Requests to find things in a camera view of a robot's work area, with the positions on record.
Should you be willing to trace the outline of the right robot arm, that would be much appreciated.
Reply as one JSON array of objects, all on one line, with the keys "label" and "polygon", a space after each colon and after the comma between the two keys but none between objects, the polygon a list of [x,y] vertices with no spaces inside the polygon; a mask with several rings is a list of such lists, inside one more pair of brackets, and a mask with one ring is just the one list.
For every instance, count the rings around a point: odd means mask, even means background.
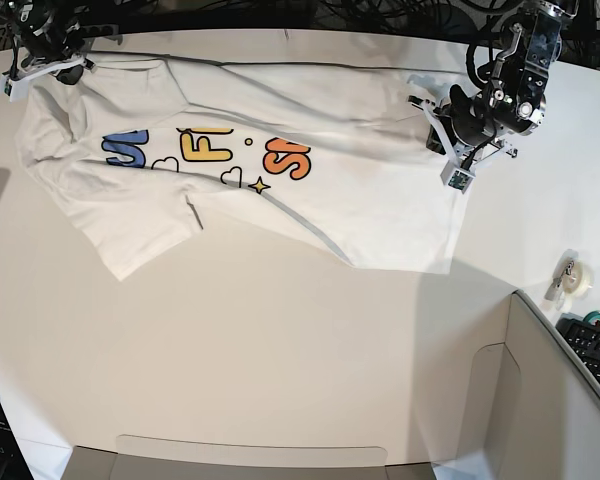
[{"label": "right robot arm", "polygon": [[12,62],[3,73],[7,90],[51,75],[73,86],[93,62],[84,55],[85,30],[79,1],[1,1],[0,15],[12,41]]}]

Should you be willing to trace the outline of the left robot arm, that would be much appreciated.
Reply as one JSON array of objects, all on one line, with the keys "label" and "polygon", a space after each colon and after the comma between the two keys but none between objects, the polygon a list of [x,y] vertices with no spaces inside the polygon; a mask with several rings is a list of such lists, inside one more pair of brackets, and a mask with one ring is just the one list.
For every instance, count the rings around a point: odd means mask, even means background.
[{"label": "left robot arm", "polygon": [[502,50],[487,63],[475,64],[477,41],[467,49],[466,73],[476,92],[468,94],[453,84],[439,105],[409,98],[430,122],[426,148],[455,158],[464,170],[489,153],[516,156],[507,137],[528,135],[544,121],[549,69],[561,52],[561,32],[578,8],[577,1],[507,1],[491,7],[485,34],[509,16],[500,28]]}]

